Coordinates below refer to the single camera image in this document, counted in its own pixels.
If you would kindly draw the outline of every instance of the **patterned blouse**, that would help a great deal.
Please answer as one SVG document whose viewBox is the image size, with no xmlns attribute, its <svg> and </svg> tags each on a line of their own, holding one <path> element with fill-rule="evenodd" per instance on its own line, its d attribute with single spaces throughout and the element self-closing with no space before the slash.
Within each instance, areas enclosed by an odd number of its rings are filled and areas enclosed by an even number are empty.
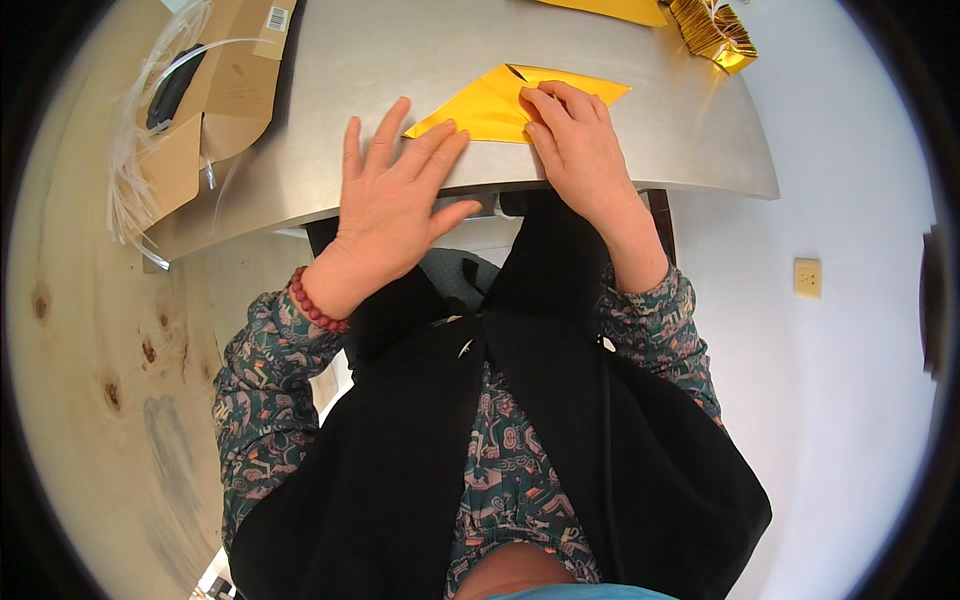
<svg viewBox="0 0 960 600">
<path fill-rule="evenodd" d="M 707 344 L 692 320 L 690 282 L 671 265 L 645 294 L 619 293 L 613 283 L 609 268 L 598 310 L 602 333 L 616 353 L 675 383 L 723 427 Z M 226 365 L 214 382 L 227 552 L 244 517 L 300 466 L 319 431 L 307 379 L 320 374 L 343 343 L 342 334 L 301 316 L 286 290 L 257 298 L 248 320 L 227 345 Z M 578 582 L 601 583 L 574 507 L 533 425 L 490 362 L 484 363 L 466 454 L 446 598 L 484 557 L 509 542 L 533 543 Z"/>
</svg>

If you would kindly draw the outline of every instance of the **hand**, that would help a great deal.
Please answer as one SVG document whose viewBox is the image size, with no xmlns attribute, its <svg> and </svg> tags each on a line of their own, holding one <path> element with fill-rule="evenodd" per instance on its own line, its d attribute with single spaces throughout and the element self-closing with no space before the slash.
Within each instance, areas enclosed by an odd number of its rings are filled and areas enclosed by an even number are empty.
<svg viewBox="0 0 960 600">
<path fill-rule="evenodd" d="M 434 241 L 480 210 L 460 201 L 431 215 L 440 186 L 469 141 L 452 120 L 415 139 L 391 165 L 394 141 L 410 100 L 387 112 L 360 156 L 360 120 L 344 138 L 340 226 L 336 239 L 301 278 L 307 297 L 329 317 L 343 319 L 360 302 L 406 275 Z"/>
<path fill-rule="evenodd" d="M 524 87 L 520 96 L 543 120 L 528 123 L 526 131 L 547 179 L 603 237 L 617 287 L 633 294 L 656 287 L 669 263 L 653 217 L 627 175 L 607 105 L 564 82 Z"/>
<path fill-rule="evenodd" d="M 524 87 L 520 95 L 540 113 L 543 123 L 529 123 L 526 131 L 570 208 L 601 233 L 616 228 L 625 211 L 643 208 L 599 96 L 564 82 Z"/>
</svg>

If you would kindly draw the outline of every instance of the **electrical outlet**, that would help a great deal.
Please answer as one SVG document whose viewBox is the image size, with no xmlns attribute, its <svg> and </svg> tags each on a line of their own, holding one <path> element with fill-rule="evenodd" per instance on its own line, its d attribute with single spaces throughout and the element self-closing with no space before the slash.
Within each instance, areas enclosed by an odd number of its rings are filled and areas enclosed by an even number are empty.
<svg viewBox="0 0 960 600">
<path fill-rule="evenodd" d="M 820 261 L 815 258 L 796 258 L 793 261 L 793 293 L 797 296 L 820 299 L 823 287 Z"/>
</svg>

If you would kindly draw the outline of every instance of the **stack of gold paper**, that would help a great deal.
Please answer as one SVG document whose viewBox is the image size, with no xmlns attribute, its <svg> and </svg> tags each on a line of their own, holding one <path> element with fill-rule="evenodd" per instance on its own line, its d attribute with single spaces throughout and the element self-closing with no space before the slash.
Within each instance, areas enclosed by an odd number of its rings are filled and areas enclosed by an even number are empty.
<svg viewBox="0 0 960 600">
<path fill-rule="evenodd" d="M 670 11 L 690 52 L 735 75 L 756 60 L 756 47 L 730 5 L 717 8 L 717 4 L 718 0 L 672 0 Z"/>
</svg>

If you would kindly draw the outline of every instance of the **cardboard box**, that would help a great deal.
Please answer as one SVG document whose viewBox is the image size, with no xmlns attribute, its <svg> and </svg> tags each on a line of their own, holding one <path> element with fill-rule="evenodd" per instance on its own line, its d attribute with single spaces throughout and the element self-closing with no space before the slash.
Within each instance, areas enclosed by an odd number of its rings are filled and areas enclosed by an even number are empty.
<svg viewBox="0 0 960 600">
<path fill-rule="evenodd" d="M 213 14 L 199 43 L 233 37 L 261 37 L 273 43 L 242 41 L 206 52 L 172 124 L 156 135 L 162 142 L 155 152 L 140 158 L 140 168 L 160 206 L 160 218 L 193 200 L 200 191 L 200 171 L 206 166 L 201 139 L 210 161 L 216 162 L 240 154 L 267 129 L 295 4 L 296 0 L 213 3 Z M 144 107 L 137 117 L 144 129 L 146 114 Z"/>
</svg>

